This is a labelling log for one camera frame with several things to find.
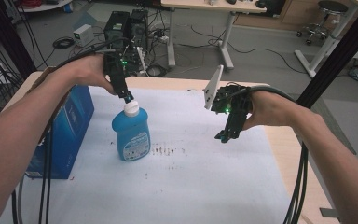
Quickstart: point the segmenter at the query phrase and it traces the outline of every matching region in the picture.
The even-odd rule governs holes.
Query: cardboard box
[[[27,91],[31,91],[43,82],[46,76],[41,73],[32,74],[10,100],[6,107],[18,101]],[[74,86],[61,100],[52,121],[52,179],[67,179],[75,163],[86,130],[94,112],[89,87]],[[36,148],[26,175],[31,178],[42,178],[45,165],[45,150],[47,149],[47,132],[44,140]]]

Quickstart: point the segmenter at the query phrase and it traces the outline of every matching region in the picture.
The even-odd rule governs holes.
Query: carpet
[[[298,97],[300,96],[299,94],[292,93],[289,95],[292,96],[294,99],[298,99]],[[339,141],[341,141],[342,144],[344,144],[345,147],[350,150],[351,153],[353,153],[353,155],[357,154],[356,151],[353,149],[347,136],[345,136],[345,133],[342,132],[341,128],[339,127],[336,119],[333,117],[330,110],[327,108],[327,105],[325,104],[323,99],[319,98],[312,106],[311,110],[324,118],[324,122],[326,123],[330,131],[336,136]]]

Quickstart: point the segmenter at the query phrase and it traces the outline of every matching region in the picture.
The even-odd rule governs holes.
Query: table leg
[[[223,41],[219,41],[219,48],[220,51],[222,52],[226,69],[234,69],[234,65],[231,61],[231,58],[229,57],[228,50],[227,50],[227,43],[228,43],[229,35],[231,33],[232,23],[234,22],[234,19],[235,19],[235,12],[231,11],[228,15],[225,37],[223,38]]]
[[[167,45],[167,51],[168,51],[168,66],[170,68],[175,67],[175,51],[173,49],[173,12],[175,11],[175,8],[171,8],[170,12],[170,36],[168,38],[168,45]]]
[[[319,49],[319,51],[316,53],[315,57],[312,59],[310,63],[307,61],[307,59],[304,57],[303,53],[300,50],[298,49],[295,50],[295,55],[300,60],[304,68],[307,70],[307,73],[310,75],[310,77],[315,77],[316,66],[318,66],[318,64],[326,55],[327,51],[329,51],[330,48],[334,45],[337,37],[339,36],[341,31],[345,28],[345,26],[348,24],[348,21],[353,17],[357,9],[358,9],[358,5],[355,3],[351,3],[348,12],[341,17],[341,21],[339,22],[338,26],[333,30],[331,35],[327,37],[321,49]]]

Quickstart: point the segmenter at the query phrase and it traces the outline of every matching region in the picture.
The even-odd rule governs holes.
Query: gray floor
[[[59,37],[72,36],[79,24],[94,25],[95,33],[101,32],[104,27],[103,20],[97,21],[92,15],[86,13],[95,3],[75,1],[73,13],[64,13],[61,9],[28,14],[29,23],[37,39],[39,48],[44,57],[53,51],[52,42]],[[133,7],[113,6],[115,10],[132,10]],[[168,26],[169,16],[163,13],[163,20]],[[169,70],[167,78],[209,79],[216,66],[222,63],[217,48],[189,48],[185,45],[206,45],[210,37],[198,35],[193,29],[206,35],[220,35],[224,31],[226,14],[202,12],[192,10],[177,10],[174,21],[175,57],[177,66]],[[17,26],[21,39],[27,49],[32,52],[32,45],[23,24]],[[93,43],[103,41],[96,38]],[[305,45],[305,39],[296,37],[296,32],[255,29],[235,26],[231,33],[229,43],[240,51],[254,50],[249,53],[238,53],[228,48],[235,69],[225,73],[223,80],[268,83],[288,93],[301,93],[310,83],[310,77],[296,58],[294,51],[300,49],[311,60],[320,48],[319,43],[313,46]],[[57,65],[69,57],[71,49],[57,49],[48,59],[48,65]],[[284,60],[297,71],[289,68]],[[157,63],[167,68],[165,45],[156,49]],[[35,56],[35,64],[42,63],[39,55]],[[347,70],[341,72],[341,77],[329,86],[323,94],[324,102],[337,120],[340,128],[350,140],[358,157],[358,82],[348,76]]]

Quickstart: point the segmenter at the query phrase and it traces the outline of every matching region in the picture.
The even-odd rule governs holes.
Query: desk
[[[307,73],[310,75],[310,77],[315,77],[316,66],[318,66],[326,53],[333,47],[341,31],[345,28],[345,26],[348,24],[355,12],[358,10],[358,0],[351,0],[348,8],[348,11],[345,13],[345,15],[341,16],[339,24],[336,26],[330,36],[327,37],[321,49],[319,49],[319,51],[316,53],[315,57],[313,57],[310,63],[307,61],[307,59],[304,57],[303,53],[300,50],[295,50],[295,55],[301,61],[302,65],[307,70]]]
[[[234,69],[234,65],[227,51],[227,42],[231,33],[232,23],[235,19],[235,12],[265,12],[265,8],[258,8],[253,2],[237,1],[235,5],[229,4],[226,0],[216,1],[212,6],[206,0],[161,0],[161,4],[171,8],[170,14],[170,36],[168,40],[168,66],[175,67],[175,53],[173,49],[173,30],[174,30],[174,11],[176,8],[190,8],[199,10],[220,10],[229,12],[227,19],[227,28],[223,41],[219,41],[219,49],[223,55],[225,68]]]

